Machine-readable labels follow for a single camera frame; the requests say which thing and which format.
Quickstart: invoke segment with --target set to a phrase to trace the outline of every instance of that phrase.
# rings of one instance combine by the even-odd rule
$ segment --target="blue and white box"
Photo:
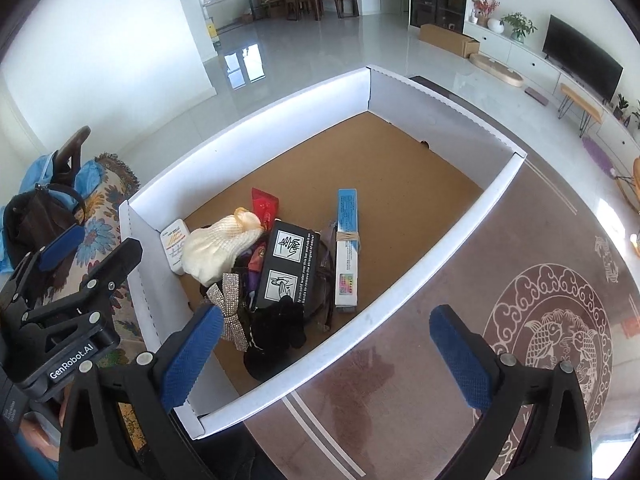
[[[338,232],[335,250],[335,306],[355,312],[358,304],[358,194],[338,190]]]

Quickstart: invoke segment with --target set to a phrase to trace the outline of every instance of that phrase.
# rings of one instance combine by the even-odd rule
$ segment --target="blue textured pad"
[[[84,241],[84,227],[74,225],[53,240],[40,255],[38,268],[42,272],[55,269]]]
[[[431,311],[429,332],[466,403],[485,412],[492,402],[492,382],[464,338],[446,316],[446,305]]]
[[[209,307],[209,311],[175,353],[160,384],[160,402],[165,410],[170,411],[187,400],[202,367],[222,335],[223,324],[222,311],[216,306]]]

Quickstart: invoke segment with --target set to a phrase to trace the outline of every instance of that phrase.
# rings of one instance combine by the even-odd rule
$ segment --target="floral fabric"
[[[120,244],[118,208],[139,187],[136,177],[115,155],[101,155],[95,161],[104,171],[100,184],[85,200],[88,219],[84,224],[84,240],[78,246],[65,284],[54,291],[53,300],[77,292],[89,272]],[[101,359],[100,366],[126,364],[145,351],[126,282],[111,296],[111,315],[120,345]]]

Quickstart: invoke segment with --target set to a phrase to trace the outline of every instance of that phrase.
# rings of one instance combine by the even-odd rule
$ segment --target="television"
[[[593,41],[554,15],[542,51],[601,98],[613,99],[622,67]]]

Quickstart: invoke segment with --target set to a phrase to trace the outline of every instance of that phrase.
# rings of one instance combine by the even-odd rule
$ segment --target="black bag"
[[[77,222],[74,214],[49,190],[75,199],[84,212],[82,222]],[[84,225],[85,220],[84,200],[72,187],[36,184],[32,191],[14,196],[4,210],[4,244],[12,266],[15,269],[27,253],[39,251],[71,226]]]

